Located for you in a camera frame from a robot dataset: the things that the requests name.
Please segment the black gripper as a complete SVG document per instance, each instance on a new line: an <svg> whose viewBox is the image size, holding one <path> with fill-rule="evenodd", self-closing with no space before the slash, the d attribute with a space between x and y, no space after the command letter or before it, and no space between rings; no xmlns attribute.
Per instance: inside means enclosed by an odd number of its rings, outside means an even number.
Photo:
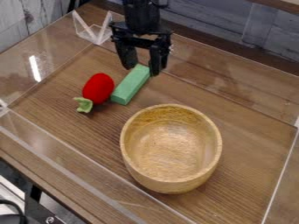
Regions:
<svg viewBox="0 0 299 224"><path fill-rule="evenodd" d="M148 66L151 75L156 76L167 67L173 30L162 24L146 31L130 29L126 22L111 22L108 26L112 31L111 41L115 43L123 67L131 69L136 66L136 47L150 49Z"/></svg>

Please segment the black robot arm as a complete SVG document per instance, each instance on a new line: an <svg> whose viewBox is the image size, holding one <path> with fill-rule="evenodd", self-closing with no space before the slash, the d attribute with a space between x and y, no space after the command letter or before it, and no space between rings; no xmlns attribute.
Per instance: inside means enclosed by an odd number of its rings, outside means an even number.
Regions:
<svg viewBox="0 0 299 224"><path fill-rule="evenodd" d="M150 51L150 73L156 76L167 67L174 32L160 23L159 0L123 0L124 21L112 21L112 42L123 67L138 64L136 48Z"/></svg>

